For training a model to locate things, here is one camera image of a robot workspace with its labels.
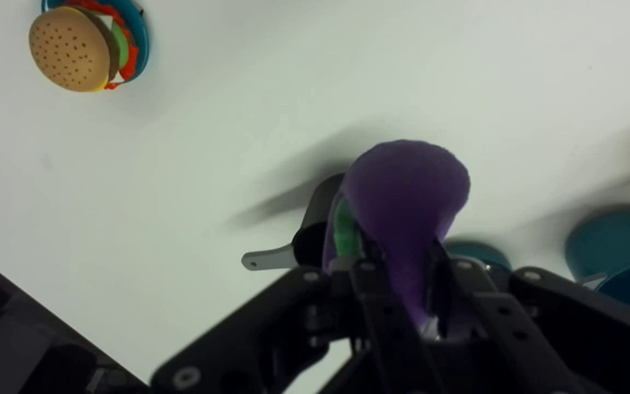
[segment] purple plush toy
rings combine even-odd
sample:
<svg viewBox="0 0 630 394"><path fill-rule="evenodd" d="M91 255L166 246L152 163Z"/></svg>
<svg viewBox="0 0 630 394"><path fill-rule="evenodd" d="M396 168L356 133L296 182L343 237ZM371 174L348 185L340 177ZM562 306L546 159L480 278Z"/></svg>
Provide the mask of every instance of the purple plush toy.
<svg viewBox="0 0 630 394"><path fill-rule="evenodd" d="M346 199L358 226L387 256L390 281L412 321L424 324L424 254L435 237L445 238L469 192L468 172L448 150L407 140L376 145L347 170L332 202L325 271L337 256L335 212Z"/></svg>

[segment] toy hamburger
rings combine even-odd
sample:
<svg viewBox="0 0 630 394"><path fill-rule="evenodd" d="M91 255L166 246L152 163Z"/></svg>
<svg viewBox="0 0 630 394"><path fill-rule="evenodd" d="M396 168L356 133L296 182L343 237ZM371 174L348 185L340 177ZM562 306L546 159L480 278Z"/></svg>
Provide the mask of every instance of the toy hamburger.
<svg viewBox="0 0 630 394"><path fill-rule="evenodd" d="M147 32L130 0L47 0L43 9L28 42L38 69L60 87L113 90L145 68Z"/></svg>

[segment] teal plate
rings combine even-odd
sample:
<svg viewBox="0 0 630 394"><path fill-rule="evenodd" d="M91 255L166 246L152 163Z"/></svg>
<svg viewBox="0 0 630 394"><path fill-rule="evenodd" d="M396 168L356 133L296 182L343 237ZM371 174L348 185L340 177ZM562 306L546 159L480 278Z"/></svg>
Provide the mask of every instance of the teal plate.
<svg viewBox="0 0 630 394"><path fill-rule="evenodd" d="M125 83L130 82L137 78L147 66L147 60L150 55L150 39L147 35L147 29L145 29L145 22L142 20L142 15L138 12L138 9L130 0L95 0L95 2L101 5L110 5L115 8L120 14L120 17L128 25L130 34L135 39L135 45L138 47L138 60L135 65L135 75ZM50 8L57 8L67 3L66 0L43 0L42 11Z"/></svg>

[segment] hamburger bun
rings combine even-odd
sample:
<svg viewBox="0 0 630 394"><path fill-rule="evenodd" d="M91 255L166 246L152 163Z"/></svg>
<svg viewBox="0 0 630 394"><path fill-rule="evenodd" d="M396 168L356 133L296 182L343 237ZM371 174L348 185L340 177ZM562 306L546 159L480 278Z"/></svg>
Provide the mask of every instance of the hamburger bun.
<svg viewBox="0 0 630 394"><path fill-rule="evenodd" d="M80 10L55 8L33 21L28 35L31 55L38 69L60 87L101 90L112 70L112 53L102 31Z"/></svg>

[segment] white table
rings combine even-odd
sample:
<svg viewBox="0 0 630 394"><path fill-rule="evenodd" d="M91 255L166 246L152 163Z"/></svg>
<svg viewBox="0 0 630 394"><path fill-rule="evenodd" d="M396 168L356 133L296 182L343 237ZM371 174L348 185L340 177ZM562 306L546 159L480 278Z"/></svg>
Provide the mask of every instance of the white table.
<svg viewBox="0 0 630 394"><path fill-rule="evenodd" d="M327 159L443 145L473 178L453 233L563 275L595 193L630 199L630 2L143 5L145 74L78 95L30 59L38 0L0 1L0 271L142 379L280 274L240 256L302 210L243 212Z"/></svg>

